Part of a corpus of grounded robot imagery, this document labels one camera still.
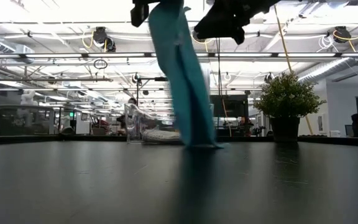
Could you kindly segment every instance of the ceiling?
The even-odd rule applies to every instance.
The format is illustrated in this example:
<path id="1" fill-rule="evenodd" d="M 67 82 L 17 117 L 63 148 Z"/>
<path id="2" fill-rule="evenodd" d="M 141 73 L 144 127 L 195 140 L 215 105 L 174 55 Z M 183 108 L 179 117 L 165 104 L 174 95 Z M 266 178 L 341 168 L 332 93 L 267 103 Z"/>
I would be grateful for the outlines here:
<path id="1" fill-rule="evenodd" d="M 284 30 L 284 39 L 289 52 L 343 52 L 349 44 L 330 43 L 324 39 L 327 47 L 322 46 L 323 36 L 333 31 L 336 26 L 346 26 L 353 37 L 358 37 L 358 6 L 345 4 L 322 4 L 306 18 L 298 16 L 306 6 L 306 1 L 281 1 L 277 4 L 278 18 Z M 204 0 L 185 0 L 185 6 L 191 8 L 186 13 L 190 29 L 203 18 L 210 6 Z M 131 25 L 130 10 L 133 8 L 130 0 L 0 0 L 0 40 L 13 44 L 23 44 L 35 53 L 85 53 L 103 52 L 102 48 L 93 45 L 89 36 L 97 26 L 106 27 L 106 32 L 115 41 L 117 52 L 153 52 L 148 23 L 139 28 Z M 237 45 L 232 39 L 221 39 L 221 52 L 283 52 L 281 38 L 278 35 L 278 25 L 273 8 L 267 14 L 258 14 L 248 26 L 243 27 L 246 40 Z M 217 41 L 209 39 L 205 44 L 193 41 L 196 52 L 216 52 Z M 52 65 L 53 61 L 36 60 L 49 63 L 47 66 L 32 66 L 18 64 L 15 61 L 0 60 L 0 66 L 14 73 L 32 73 L 31 78 L 94 78 L 105 76 L 111 82 L 82 81 L 83 88 L 131 88 L 135 87 L 132 77 L 137 73 L 141 77 L 164 76 L 158 63 L 150 58 L 110 58 L 109 66 L 104 70 L 93 67 L 93 61 L 65 59 L 61 63 L 71 63 L 70 66 Z M 291 62 L 296 72 L 301 72 L 316 64 L 317 61 Z M 217 88 L 219 64 L 216 60 L 201 61 L 203 67 L 211 71 L 211 88 Z M 223 87 L 257 88 L 264 82 L 266 74 L 279 74 L 288 71 L 284 60 L 222 60 L 220 64 Z M 357 82 L 358 77 L 348 78 L 344 82 Z M 39 83 L 44 88 L 58 88 L 61 83 L 49 85 Z M 150 81 L 144 88 L 168 88 L 168 83 Z M 229 91 L 229 94 L 241 94 L 244 91 Z M 99 92 L 105 98 L 125 102 L 129 95 L 120 91 Z M 150 92 L 144 98 L 169 98 L 168 91 Z"/>

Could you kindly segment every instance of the metal beam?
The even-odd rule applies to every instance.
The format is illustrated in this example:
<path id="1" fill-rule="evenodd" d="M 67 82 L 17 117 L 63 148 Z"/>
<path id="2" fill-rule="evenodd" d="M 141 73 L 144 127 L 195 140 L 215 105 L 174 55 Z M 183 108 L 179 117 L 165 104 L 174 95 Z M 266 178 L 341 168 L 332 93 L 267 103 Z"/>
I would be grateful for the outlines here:
<path id="1" fill-rule="evenodd" d="M 11 81 L 11 82 L 111 82 L 110 78 L 10 78 L 10 79 L 0 79 L 0 81 Z"/>

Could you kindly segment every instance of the computer monitor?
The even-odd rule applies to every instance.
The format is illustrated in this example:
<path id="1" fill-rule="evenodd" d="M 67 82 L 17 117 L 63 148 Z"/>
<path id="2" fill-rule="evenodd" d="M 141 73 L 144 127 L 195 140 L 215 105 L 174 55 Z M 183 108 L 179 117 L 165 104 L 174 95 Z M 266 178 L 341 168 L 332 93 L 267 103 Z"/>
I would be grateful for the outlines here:
<path id="1" fill-rule="evenodd" d="M 353 126 L 351 124 L 345 125 L 346 136 L 353 137 Z"/>

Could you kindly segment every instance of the potted plant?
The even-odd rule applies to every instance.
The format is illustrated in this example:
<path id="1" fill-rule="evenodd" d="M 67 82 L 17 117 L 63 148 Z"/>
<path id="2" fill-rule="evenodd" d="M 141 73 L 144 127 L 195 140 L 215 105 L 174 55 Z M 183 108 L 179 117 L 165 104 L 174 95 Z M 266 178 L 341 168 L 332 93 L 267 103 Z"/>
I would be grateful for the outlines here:
<path id="1" fill-rule="evenodd" d="M 313 93 L 313 86 L 310 82 L 298 82 L 294 73 L 282 73 L 262 87 L 262 96 L 254 107 L 270 117 L 276 142 L 297 141 L 300 118 L 317 113 L 325 103 Z"/>

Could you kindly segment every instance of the overhead rail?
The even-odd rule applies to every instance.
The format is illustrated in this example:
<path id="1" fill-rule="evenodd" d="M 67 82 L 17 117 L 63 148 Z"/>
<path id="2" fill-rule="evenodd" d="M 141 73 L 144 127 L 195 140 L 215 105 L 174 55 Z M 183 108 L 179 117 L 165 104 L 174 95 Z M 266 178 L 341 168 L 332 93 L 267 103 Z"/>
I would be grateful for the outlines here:
<path id="1" fill-rule="evenodd" d="M 196 53 L 198 58 L 214 58 L 218 57 L 218 53 Z M 343 52 L 343 53 L 288 53 L 290 58 L 358 58 L 358 53 Z M 0 59 L 12 58 L 155 58 L 154 52 L 141 53 L 96 53 L 96 54 L 0 54 Z M 252 53 L 252 52 L 222 52 L 221 58 L 285 58 L 285 54 L 281 52 L 272 53 Z"/>

